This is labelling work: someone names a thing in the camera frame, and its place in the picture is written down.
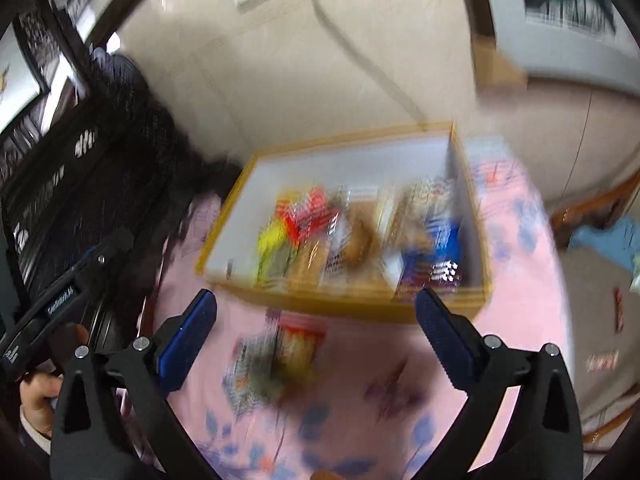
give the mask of person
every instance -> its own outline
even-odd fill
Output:
[[[51,399],[60,394],[63,378],[32,372],[20,383],[20,431],[18,437],[36,463],[49,471],[54,410]]]

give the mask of wooden bed frame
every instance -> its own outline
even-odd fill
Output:
[[[553,212],[551,229],[558,249],[565,249],[573,232],[582,225],[605,229],[613,225],[633,202],[640,187],[640,168],[613,189]]]

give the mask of candy wrapper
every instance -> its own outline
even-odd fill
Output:
[[[222,379],[226,398],[236,416],[282,398],[284,384],[272,377],[276,341],[275,333],[268,333],[236,343],[233,363]]]
[[[618,366],[618,350],[601,352],[587,359],[587,371],[599,372],[600,370],[615,370]]]
[[[412,211],[410,196],[404,194],[398,202],[394,218],[384,240],[385,250],[428,253],[433,249],[430,235],[424,226],[424,217]]]
[[[298,249],[289,266],[286,283],[290,290],[317,288],[324,276],[331,243],[326,235],[309,239]]]
[[[409,186],[409,215],[422,220],[450,216],[454,184],[454,180],[436,178],[419,180]]]
[[[320,322],[282,314],[276,333],[276,373],[286,383],[308,383],[316,352],[324,342],[326,326]]]
[[[349,235],[340,256],[348,269],[357,269],[372,253],[376,235],[370,227],[370,221],[359,210],[351,208],[347,216]]]
[[[640,253],[634,254],[634,276],[629,291],[640,294]]]
[[[280,402],[309,384],[313,360],[326,327],[296,315],[281,314],[276,326],[236,343],[223,388],[236,416]]]
[[[427,232],[433,239],[433,252],[405,251],[401,285],[408,288],[456,288],[460,284],[460,224],[446,219],[431,221]]]
[[[295,257],[295,247],[287,238],[287,227],[280,218],[271,219],[258,236],[258,271],[256,283],[268,285],[281,278]]]
[[[613,289],[613,303],[616,308],[616,334],[622,332],[625,327],[624,307],[622,305],[622,292],[615,287]]]
[[[329,222],[327,229],[329,255],[327,257],[326,267],[324,268],[326,276],[335,276],[344,269],[342,250],[346,247],[350,235],[351,225],[345,215],[341,212],[336,213]]]
[[[392,225],[398,212],[401,197],[402,193],[397,186],[383,187],[376,197],[372,225],[383,248],[391,245]]]
[[[280,218],[294,245],[302,244],[315,232],[325,230],[331,220],[329,200],[322,187],[314,187],[284,208]]]

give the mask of blue gripper pad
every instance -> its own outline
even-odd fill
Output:
[[[182,387],[217,312],[216,297],[203,288],[181,316],[167,319],[154,335],[158,386],[165,396]]]

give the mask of red snack package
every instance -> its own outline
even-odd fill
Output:
[[[615,370],[618,366],[618,351],[593,354],[587,359],[587,371]]]
[[[326,335],[326,326],[315,320],[282,313],[276,333],[278,370],[297,382],[310,379],[312,362]]]
[[[290,202],[281,215],[290,240],[299,244],[313,232],[328,226],[331,219],[329,199],[323,188],[314,187],[299,200]]]
[[[625,320],[623,318],[624,310],[622,308],[622,292],[620,289],[615,287],[613,289],[613,301],[616,305],[616,334],[622,332],[622,329],[625,326]]]

